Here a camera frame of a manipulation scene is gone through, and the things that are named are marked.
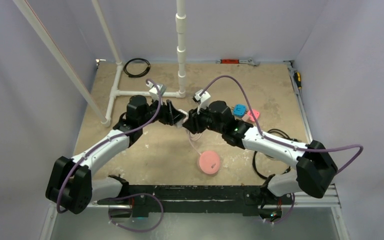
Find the red adjustable wrench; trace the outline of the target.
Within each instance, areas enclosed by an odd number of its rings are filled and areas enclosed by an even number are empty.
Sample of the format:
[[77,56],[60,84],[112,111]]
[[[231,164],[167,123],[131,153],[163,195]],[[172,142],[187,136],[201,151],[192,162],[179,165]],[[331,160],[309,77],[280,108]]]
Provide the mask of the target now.
[[218,59],[215,62],[216,64],[245,64],[245,65],[250,65],[253,67],[257,67],[260,65],[259,62],[254,61],[252,58],[249,59]]

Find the white PVC pipe frame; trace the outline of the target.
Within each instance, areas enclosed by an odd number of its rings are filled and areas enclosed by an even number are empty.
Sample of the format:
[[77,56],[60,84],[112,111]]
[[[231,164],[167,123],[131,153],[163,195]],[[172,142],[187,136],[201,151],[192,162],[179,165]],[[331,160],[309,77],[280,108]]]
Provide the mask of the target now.
[[[92,6],[98,17],[99,23],[103,30],[104,36],[109,44],[111,52],[116,60],[116,74],[114,77],[112,87],[110,89],[108,105],[107,105],[105,114],[103,114],[100,111],[92,95],[90,94],[90,92],[87,90],[87,88],[81,81],[81,78],[78,76],[78,74],[76,73],[72,65],[69,63],[64,53],[57,46],[51,34],[46,29],[46,27],[44,26],[44,24],[42,23],[38,15],[35,13],[31,5],[29,4],[29,2],[26,0],[15,0],[13,3],[22,13],[24,18],[28,21],[30,26],[39,36],[41,41],[45,44],[49,52],[52,54],[52,56],[55,58],[55,60],[61,66],[61,68],[64,70],[64,72],[69,77],[71,82],[74,84],[76,89],[79,91],[82,97],[86,100],[87,104],[92,108],[96,116],[99,118],[100,122],[105,127],[110,126],[110,123],[112,120],[113,106],[117,97],[124,97],[124,96],[130,97],[134,95],[143,95],[143,96],[150,95],[149,91],[125,91],[125,90],[119,89],[119,82],[122,76],[123,67],[125,65],[121,61],[120,54],[114,42],[114,38],[112,37],[110,28],[108,27],[108,24],[104,17],[101,6],[97,0],[92,1]],[[177,61],[178,61],[177,78],[178,78],[179,89],[176,92],[166,91],[163,94],[164,97],[184,98],[186,96],[186,37],[185,37],[186,19],[187,19],[187,16],[185,11],[185,1],[177,0],[175,22],[176,22],[176,32],[177,32],[176,53],[177,53]]]

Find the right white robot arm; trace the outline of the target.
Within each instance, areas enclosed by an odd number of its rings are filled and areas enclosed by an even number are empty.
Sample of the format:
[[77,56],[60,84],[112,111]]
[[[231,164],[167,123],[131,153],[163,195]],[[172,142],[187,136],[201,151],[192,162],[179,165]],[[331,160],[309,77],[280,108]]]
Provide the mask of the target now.
[[182,125],[193,134],[214,131],[233,147],[259,152],[289,165],[291,172],[268,177],[263,184],[260,196],[268,204],[295,192],[321,199],[338,172],[322,143],[297,142],[259,132],[255,125],[235,118],[221,100],[212,102],[206,109],[190,110]]

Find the yellow handled screwdriver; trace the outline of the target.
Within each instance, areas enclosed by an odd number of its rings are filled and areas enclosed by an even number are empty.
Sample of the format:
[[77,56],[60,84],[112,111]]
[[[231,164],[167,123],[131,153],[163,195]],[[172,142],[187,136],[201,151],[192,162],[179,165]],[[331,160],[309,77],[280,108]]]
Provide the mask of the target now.
[[296,71],[293,75],[293,79],[295,81],[295,84],[298,88],[298,90],[301,90],[302,89],[302,79],[301,79],[301,74]]

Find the aluminium extrusion rail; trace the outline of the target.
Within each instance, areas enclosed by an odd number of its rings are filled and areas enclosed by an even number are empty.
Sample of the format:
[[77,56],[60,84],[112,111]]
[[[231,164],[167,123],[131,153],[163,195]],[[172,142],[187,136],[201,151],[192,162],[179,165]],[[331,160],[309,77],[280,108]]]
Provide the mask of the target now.
[[[127,189],[127,187],[123,187],[121,189],[121,195],[116,197],[103,197],[98,196],[94,193],[81,193],[77,197],[69,197],[69,198],[63,198],[61,201],[61,206],[66,209],[67,206],[66,203],[74,203],[72,207],[69,208],[69,210],[75,214],[80,213],[83,211],[86,207],[89,205],[96,203],[98,204],[99,200],[129,200],[133,198],[132,195],[128,196],[122,196],[122,192]],[[322,198],[315,198],[312,197],[304,192],[297,192],[295,194],[291,194],[292,203],[296,204],[300,207],[317,207],[317,206],[337,206],[339,204],[339,198],[337,196],[337,192],[334,188],[330,187],[325,195]]]

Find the blue plug adapter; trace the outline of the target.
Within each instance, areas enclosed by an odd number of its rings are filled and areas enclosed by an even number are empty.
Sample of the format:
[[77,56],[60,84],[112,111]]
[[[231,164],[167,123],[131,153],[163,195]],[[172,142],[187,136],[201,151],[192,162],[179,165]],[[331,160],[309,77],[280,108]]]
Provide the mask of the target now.
[[248,109],[245,105],[243,104],[236,104],[234,107],[233,107],[233,110],[232,110],[232,113],[235,117],[238,117],[238,118],[243,118],[245,116],[245,114],[247,113]]

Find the pink round power strip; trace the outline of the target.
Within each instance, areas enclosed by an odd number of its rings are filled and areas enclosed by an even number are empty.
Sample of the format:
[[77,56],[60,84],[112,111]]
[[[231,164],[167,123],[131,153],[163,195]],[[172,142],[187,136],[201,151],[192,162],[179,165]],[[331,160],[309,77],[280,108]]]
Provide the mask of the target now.
[[216,174],[221,166],[220,156],[212,150],[203,151],[198,159],[198,167],[207,175]]

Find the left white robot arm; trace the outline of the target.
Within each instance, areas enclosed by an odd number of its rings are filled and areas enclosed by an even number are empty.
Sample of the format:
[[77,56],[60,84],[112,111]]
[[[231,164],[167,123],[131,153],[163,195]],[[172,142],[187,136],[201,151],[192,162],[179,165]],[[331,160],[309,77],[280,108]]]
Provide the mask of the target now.
[[89,202],[110,198],[118,205],[126,203],[129,191],[119,177],[108,177],[104,184],[93,184],[93,175],[109,160],[130,148],[143,134],[143,128],[159,121],[181,127],[187,112],[176,109],[170,100],[147,102],[134,95],[110,132],[89,149],[71,158],[59,157],[52,168],[45,196],[56,204],[58,213],[81,213]]

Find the dusty pink plug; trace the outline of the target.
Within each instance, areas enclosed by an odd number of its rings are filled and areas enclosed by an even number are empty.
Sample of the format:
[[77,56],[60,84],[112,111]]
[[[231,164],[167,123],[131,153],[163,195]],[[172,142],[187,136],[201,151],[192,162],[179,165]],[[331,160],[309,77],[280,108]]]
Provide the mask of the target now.
[[247,122],[250,119],[250,116],[245,114],[242,118],[243,121]]

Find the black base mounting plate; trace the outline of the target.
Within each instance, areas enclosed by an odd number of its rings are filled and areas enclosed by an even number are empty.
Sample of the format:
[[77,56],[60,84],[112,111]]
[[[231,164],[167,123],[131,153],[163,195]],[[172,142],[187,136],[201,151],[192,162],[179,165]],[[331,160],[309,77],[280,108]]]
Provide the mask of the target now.
[[99,200],[98,205],[132,207],[134,218],[150,213],[242,214],[266,216],[278,204],[289,206],[291,194],[269,196],[258,185],[130,185],[122,191],[125,200]]

